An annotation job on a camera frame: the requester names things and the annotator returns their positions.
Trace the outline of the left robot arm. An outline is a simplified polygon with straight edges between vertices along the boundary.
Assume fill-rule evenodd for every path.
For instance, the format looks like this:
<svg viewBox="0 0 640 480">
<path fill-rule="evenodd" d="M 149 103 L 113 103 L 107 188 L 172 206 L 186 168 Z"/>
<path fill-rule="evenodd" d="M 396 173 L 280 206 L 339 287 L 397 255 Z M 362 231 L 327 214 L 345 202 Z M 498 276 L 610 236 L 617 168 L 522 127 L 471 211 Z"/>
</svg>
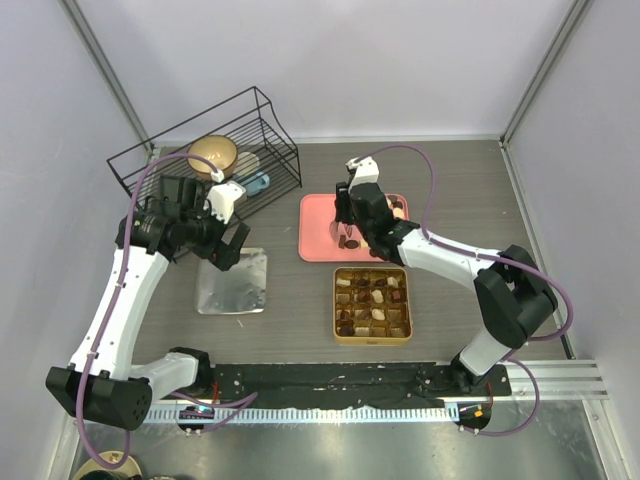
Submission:
<svg viewBox="0 0 640 480">
<path fill-rule="evenodd" d="M 223 236 L 246 194 L 234 181 L 205 191 L 193 178 L 164 176 L 161 197 L 120 223 L 112 273 L 81 345 L 65 367 L 52 367 L 47 390 L 77 420 L 137 429 L 151 404 L 182 390 L 193 399 L 213 385 L 209 355 L 175 347 L 146 365 L 133 365 L 135 342 L 151 297 L 174 256 L 188 249 L 221 271 L 240 257 L 250 231 L 240 224 Z"/>
</svg>

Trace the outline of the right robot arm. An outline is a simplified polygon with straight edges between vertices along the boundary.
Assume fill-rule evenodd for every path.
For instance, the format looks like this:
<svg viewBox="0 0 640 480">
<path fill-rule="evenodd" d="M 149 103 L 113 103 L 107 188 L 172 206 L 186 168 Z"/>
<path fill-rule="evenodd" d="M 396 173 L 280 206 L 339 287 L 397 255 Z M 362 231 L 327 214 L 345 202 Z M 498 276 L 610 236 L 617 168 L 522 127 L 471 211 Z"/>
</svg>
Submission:
<svg viewBox="0 0 640 480">
<path fill-rule="evenodd" d="M 494 365 L 529 341 L 558 307 L 549 281 L 519 246 L 476 252 L 425 232 L 395 217 L 376 183 L 337 183 L 334 205 L 335 221 L 355 227 L 376 257 L 429 271 L 475 293 L 482 327 L 450 364 L 453 386 L 462 394 L 483 388 Z"/>
</svg>

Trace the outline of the metal tongs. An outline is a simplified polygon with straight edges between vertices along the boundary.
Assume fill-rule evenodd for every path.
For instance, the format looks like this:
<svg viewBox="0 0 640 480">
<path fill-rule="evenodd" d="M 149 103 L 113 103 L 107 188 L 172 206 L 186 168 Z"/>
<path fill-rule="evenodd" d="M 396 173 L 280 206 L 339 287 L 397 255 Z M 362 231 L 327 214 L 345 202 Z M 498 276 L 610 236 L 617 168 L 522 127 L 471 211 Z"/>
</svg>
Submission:
<svg viewBox="0 0 640 480">
<path fill-rule="evenodd" d="M 342 237 L 349 240 L 353 237 L 354 226 L 340 221 L 330 223 L 329 232 L 334 242 L 338 243 Z"/>
</svg>

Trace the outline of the gold chocolate box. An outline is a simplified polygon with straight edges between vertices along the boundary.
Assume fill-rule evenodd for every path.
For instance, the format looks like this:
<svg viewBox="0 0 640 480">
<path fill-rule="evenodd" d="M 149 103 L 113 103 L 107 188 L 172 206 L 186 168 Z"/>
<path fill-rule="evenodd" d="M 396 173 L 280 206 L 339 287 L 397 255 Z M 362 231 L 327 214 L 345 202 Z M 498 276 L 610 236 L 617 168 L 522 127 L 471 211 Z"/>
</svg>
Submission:
<svg viewBox="0 0 640 480">
<path fill-rule="evenodd" d="M 413 335 L 408 279 L 401 268 L 334 271 L 333 334 L 349 346 L 401 346 Z"/>
</svg>

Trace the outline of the pink tray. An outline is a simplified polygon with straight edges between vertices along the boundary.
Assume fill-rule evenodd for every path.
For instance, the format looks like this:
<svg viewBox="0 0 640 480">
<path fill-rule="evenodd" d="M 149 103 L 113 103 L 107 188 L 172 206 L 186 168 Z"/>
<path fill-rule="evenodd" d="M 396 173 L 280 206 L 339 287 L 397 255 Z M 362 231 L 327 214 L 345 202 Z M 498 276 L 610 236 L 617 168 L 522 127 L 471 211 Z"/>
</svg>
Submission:
<svg viewBox="0 0 640 480">
<path fill-rule="evenodd" d="M 299 256 L 312 263 L 382 262 L 373 255 L 358 231 L 345 246 L 334 242 L 330 223 L 335 217 L 334 194 L 309 194 L 300 202 Z"/>
</svg>

